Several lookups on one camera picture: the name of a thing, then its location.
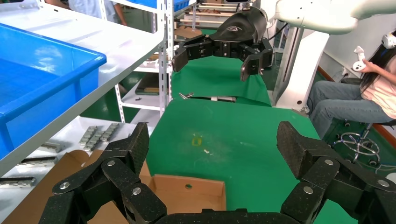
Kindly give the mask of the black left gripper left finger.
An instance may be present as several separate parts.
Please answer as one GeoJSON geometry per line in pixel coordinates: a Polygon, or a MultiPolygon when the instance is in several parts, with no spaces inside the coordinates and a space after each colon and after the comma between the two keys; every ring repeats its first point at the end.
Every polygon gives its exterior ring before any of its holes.
{"type": "Polygon", "coordinates": [[[140,122],[129,137],[109,143],[94,163],[55,184],[39,223],[85,224],[108,202],[130,224],[156,223],[167,209],[139,178],[148,150],[148,126],[140,122]]]}

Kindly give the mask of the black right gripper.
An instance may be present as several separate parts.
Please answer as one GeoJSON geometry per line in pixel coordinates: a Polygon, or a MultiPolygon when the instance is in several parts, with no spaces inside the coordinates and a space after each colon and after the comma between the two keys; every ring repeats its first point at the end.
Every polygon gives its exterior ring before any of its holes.
{"type": "Polygon", "coordinates": [[[179,72],[189,61],[209,56],[240,58],[240,80],[250,75],[262,75],[273,61],[273,48],[268,38],[267,15],[261,8],[252,7],[230,16],[217,31],[210,35],[198,35],[179,43],[174,51],[172,68],[179,72]]]}

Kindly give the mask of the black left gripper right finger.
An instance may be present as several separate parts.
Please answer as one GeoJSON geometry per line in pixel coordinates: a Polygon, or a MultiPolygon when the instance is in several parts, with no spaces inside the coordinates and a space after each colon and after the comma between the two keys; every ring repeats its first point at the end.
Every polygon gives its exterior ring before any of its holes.
{"type": "Polygon", "coordinates": [[[312,224],[327,201],[337,203],[360,224],[396,221],[396,186],[343,159],[324,141],[302,136],[288,121],[277,129],[277,148],[299,181],[281,213],[312,224]]]}

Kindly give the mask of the seated person left hand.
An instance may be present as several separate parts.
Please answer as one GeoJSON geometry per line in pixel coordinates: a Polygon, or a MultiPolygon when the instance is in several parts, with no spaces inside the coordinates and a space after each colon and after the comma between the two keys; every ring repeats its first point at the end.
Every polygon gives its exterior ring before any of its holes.
{"type": "Polygon", "coordinates": [[[367,59],[363,59],[362,62],[365,66],[363,69],[360,70],[361,73],[378,73],[382,70],[381,67],[372,62],[369,62],[367,59]]]}

